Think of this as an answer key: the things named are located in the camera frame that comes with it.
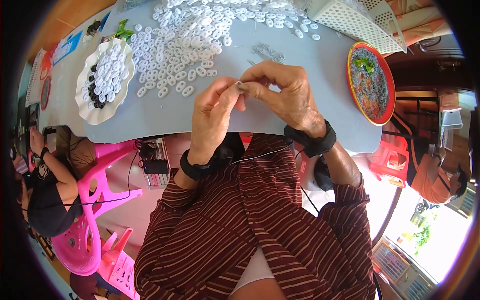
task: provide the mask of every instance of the fabric curtain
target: fabric curtain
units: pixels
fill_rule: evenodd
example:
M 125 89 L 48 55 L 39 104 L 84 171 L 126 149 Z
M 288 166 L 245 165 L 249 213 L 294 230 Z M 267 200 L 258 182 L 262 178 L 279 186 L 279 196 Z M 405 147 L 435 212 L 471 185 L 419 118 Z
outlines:
M 396 16 L 407 47 L 427 38 L 452 33 L 447 22 L 430 0 L 385 1 Z

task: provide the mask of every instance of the pink stool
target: pink stool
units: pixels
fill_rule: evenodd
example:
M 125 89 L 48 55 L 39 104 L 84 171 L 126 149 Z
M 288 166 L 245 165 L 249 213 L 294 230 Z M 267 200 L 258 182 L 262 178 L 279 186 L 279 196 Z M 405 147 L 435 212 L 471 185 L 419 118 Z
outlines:
M 403 137 L 396 137 L 396 141 L 400 143 L 400 147 L 380 141 L 380 147 L 384 148 L 384 152 L 380 160 L 370 164 L 370 171 L 377 174 L 380 181 L 388 181 L 400 188 L 407 186 L 407 172 L 409 153 L 407 150 L 407 141 Z M 402 169 L 398 166 L 398 155 L 401 154 L 407 158 Z
M 128 238 L 133 229 L 127 228 L 120 240 L 112 249 L 112 245 L 117 239 L 115 232 L 102 247 L 102 261 L 98 273 L 102 278 L 112 286 L 118 288 L 122 293 L 133 300 L 140 300 L 140 296 L 135 290 L 133 283 L 133 267 L 135 261 L 125 252 L 123 248 L 127 244 Z
M 69 230 L 52 238 L 53 248 L 61 263 L 72 273 L 89 276 L 100 267 L 102 258 L 100 234 L 96 225 L 96 219 L 104 212 L 140 197 L 141 189 L 130 192 L 113 193 L 108 187 L 105 169 L 113 165 L 129 153 L 136 151 L 134 141 L 119 144 L 96 144 L 96 165 L 78 181 L 78 193 L 83 204 L 84 214 L 74 222 Z M 90 181 L 96 179 L 97 189 L 90 196 Z M 91 235 L 91 251 L 87 250 L 88 236 Z

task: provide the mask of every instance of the motorcycle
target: motorcycle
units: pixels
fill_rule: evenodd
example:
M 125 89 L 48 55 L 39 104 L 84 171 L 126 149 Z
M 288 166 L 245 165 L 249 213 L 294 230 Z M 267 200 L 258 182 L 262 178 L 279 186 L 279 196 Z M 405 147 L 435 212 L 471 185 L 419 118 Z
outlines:
M 423 199 L 422 203 L 417 204 L 417 206 L 415 207 L 415 211 L 417 212 L 417 214 L 421 215 L 428 209 L 439 208 L 439 207 L 440 205 L 430 204 L 425 199 Z

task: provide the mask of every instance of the fingernail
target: fingernail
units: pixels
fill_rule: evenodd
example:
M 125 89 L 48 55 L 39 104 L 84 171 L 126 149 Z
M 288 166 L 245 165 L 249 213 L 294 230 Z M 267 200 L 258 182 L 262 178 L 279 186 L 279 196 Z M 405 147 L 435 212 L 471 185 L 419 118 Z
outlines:
M 246 84 L 240 84 L 238 87 L 239 87 L 239 90 L 243 92 L 248 92 L 248 86 Z

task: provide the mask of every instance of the white plastic basket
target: white plastic basket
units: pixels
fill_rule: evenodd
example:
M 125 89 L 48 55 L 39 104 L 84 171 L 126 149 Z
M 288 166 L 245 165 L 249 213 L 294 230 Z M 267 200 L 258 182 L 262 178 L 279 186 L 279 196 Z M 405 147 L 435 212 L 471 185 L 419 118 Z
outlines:
M 365 41 L 381 54 L 407 52 L 407 45 L 392 9 L 384 0 L 359 0 L 373 20 L 341 0 L 310 0 L 308 17 L 357 41 Z

